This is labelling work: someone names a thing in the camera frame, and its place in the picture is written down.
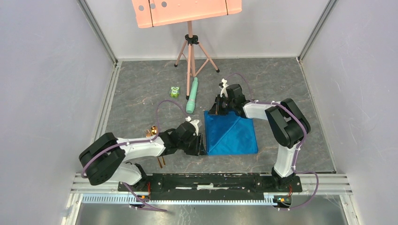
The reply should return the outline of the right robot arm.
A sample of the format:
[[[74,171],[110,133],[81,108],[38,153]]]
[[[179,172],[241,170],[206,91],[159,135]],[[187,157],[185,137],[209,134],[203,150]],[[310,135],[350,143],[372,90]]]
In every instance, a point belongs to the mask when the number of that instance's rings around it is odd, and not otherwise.
[[[276,191],[284,191],[295,176],[298,152],[311,130],[307,119],[291,98],[266,103],[246,99],[239,84],[227,85],[223,80],[219,86],[221,92],[209,114],[224,116],[234,112],[241,118],[269,122],[279,144],[277,160],[271,171],[271,186]]]

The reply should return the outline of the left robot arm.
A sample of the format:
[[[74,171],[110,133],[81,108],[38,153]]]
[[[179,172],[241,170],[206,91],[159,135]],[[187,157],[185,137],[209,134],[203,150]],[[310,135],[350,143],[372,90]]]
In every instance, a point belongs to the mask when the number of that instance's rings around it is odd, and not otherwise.
[[[105,133],[79,155],[83,167],[81,177],[96,186],[107,181],[125,183],[142,191],[149,183],[148,176],[139,164],[131,161],[142,157],[163,157],[182,150],[187,155],[206,155],[199,120],[186,121],[144,138],[117,138]]]

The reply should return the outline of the blue cloth napkin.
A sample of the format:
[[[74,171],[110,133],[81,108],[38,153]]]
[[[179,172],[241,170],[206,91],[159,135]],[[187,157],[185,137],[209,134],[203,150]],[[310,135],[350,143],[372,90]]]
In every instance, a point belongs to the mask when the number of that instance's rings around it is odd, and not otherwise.
[[[249,155],[258,153],[258,144],[252,119],[204,112],[206,149],[209,156]]]

